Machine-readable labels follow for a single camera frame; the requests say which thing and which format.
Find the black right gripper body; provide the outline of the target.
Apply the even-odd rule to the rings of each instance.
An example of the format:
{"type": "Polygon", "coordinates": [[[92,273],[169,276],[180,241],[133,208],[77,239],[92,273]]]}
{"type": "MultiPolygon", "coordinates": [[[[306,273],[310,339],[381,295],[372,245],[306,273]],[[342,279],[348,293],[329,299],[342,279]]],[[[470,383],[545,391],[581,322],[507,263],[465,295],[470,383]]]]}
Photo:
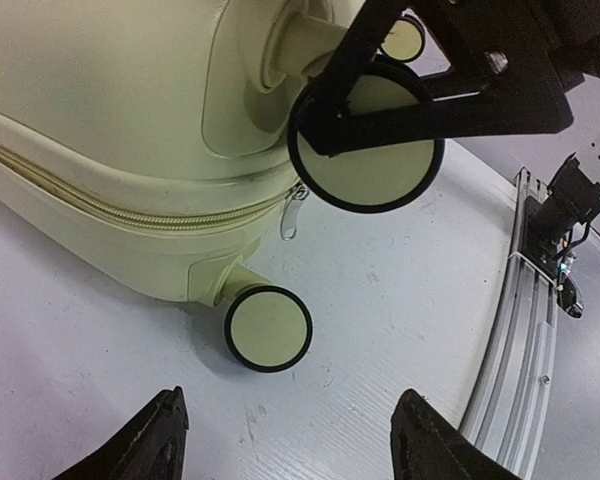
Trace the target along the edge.
{"type": "Polygon", "coordinates": [[[565,92],[600,79],[600,0],[527,2],[565,92]]]}

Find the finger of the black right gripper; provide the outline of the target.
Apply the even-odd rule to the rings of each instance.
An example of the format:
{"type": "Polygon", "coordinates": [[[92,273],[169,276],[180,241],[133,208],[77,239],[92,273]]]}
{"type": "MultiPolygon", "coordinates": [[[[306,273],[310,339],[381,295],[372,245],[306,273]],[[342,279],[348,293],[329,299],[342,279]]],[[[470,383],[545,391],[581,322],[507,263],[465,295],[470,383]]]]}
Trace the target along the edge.
{"type": "Polygon", "coordinates": [[[320,155],[419,140],[554,134],[573,113],[529,1],[366,1],[297,102],[297,131],[320,155]],[[415,80],[418,104],[355,115],[347,98],[413,10],[451,65],[415,80]]]}

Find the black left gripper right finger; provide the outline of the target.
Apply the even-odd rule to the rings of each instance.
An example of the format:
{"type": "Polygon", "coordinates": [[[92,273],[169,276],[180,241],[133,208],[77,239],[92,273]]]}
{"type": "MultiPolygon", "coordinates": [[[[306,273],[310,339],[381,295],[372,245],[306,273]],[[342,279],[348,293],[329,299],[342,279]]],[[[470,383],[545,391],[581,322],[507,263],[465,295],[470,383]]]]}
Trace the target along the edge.
{"type": "Polygon", "coordinates": [[[406,390],[396,404],[390,445],[397,480],[516,477],[469,443],[414,389],[406,390]]]}

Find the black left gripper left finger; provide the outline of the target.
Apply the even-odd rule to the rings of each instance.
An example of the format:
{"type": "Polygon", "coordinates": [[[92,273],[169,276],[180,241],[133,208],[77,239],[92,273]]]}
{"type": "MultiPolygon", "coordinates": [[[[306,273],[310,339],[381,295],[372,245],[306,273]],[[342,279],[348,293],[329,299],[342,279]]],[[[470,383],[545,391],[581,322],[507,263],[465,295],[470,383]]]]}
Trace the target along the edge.
{"type": "Polygon", "coordinates": [[[180,479],[189,419],[181,387],[153,397],[99,449],[59,479],[180,479]]]}

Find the pale green hard-shell suitcase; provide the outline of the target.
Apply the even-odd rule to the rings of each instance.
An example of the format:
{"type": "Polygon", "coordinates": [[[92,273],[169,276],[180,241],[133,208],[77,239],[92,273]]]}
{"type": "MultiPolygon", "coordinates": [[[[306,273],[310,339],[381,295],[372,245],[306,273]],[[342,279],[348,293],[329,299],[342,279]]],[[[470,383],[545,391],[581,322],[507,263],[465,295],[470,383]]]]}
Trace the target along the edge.
{"type": "Polygon", "coordinates": [[[316,155],[289,128],[341,42],[348,1],[0,1],[0,201],[144,295],[229,305],[249,369],[307,353],[305,303],[244,266],[299,182],[387,212],[442,140],[316,155]]]}

